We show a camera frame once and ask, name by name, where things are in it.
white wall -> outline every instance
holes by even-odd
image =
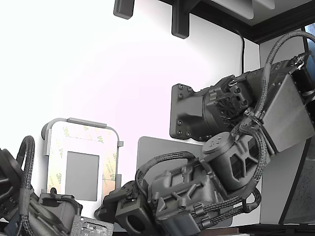
[[[141,136],[169,137],[171,87],[200,90],[240,74],[238,35],[196,16],[190,37],[171,35],[171,6],[136,0],[134,16],[113,15],[114,0],[0,2],[0,147],[14,156],[36,141],[32,184],[45,188],[43,125],[54,118],[107,123],[125,146],[123,183],[134,178]],[[259,68],[246,40],[245,70]]]

bolt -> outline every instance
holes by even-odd
[[[241,89],[240,89],[240,88],[237,88],[234,92],[235,92],[235,93],[240,93],[240,92],[241,92]]]

black shelf bracket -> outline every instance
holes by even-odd
[[[115,0],[114,15],[126,20],[133,15],[134,0]]]
[[[172,35],[179,38],[189,36],[189,14],[201,0],[174,0],[172,13]]]

screw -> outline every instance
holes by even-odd
[[[240,92],[241,92],[241,89],[240,89],[240,88],[237,88],[234,92],[235,92],[235,93],[240,93]]]
[[[247,100],[244,100],[244,101],[241,103],[242,106],[247,106],[247,104],[248,104],[248,101],[247,101]]]

circular motor cap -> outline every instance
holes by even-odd
[[[214,153],[222,148],[229,149],[233,145],[233,137],[229,132],[222,132],[209,139],[202,147],[204,154]]]

